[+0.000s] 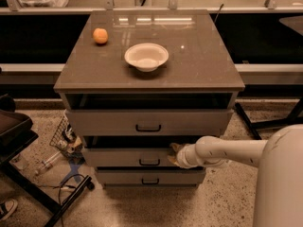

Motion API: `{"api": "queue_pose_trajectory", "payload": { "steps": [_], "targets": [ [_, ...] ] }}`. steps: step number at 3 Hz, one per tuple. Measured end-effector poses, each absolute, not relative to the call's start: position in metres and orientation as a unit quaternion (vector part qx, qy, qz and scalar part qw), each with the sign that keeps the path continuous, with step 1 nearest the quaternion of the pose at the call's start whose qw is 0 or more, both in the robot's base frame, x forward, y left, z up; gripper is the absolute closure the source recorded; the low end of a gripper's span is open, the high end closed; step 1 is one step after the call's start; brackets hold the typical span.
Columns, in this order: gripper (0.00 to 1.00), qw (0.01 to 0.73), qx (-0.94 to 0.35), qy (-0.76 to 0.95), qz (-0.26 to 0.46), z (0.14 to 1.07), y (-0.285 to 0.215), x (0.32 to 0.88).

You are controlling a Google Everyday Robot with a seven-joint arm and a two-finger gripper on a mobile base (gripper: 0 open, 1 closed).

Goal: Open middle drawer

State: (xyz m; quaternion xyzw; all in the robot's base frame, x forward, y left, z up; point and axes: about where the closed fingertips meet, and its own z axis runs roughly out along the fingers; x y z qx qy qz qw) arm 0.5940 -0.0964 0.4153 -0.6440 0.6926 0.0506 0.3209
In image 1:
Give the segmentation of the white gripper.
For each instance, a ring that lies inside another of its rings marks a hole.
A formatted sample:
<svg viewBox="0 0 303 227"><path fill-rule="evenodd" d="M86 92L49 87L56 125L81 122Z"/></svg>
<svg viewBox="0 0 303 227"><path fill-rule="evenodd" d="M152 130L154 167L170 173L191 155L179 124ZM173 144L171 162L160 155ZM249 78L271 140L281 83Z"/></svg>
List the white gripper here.
<svg viewBox="0 0 303 227"><path fill-rule="evenodd" d="M194 168L197 165L196 162L196 151L194 144L177 144L171 143L169 145L174 152L176 157L168 155L168 160L175 166L181 168Z"/></svg>

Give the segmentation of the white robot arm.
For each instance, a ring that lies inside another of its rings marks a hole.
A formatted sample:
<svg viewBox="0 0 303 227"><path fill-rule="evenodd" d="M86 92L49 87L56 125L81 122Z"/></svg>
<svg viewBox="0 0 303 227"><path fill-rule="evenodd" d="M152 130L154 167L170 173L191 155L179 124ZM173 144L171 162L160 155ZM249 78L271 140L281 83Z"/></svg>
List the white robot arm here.
<svg viewBox="0 0 303 227"><path fill-rule="evenodd" d="M169 160L181 168L219 167L235 161L258 169L253 227L303 227L303 125L267 140L203 136L194 144L170 145Z"/></svg>

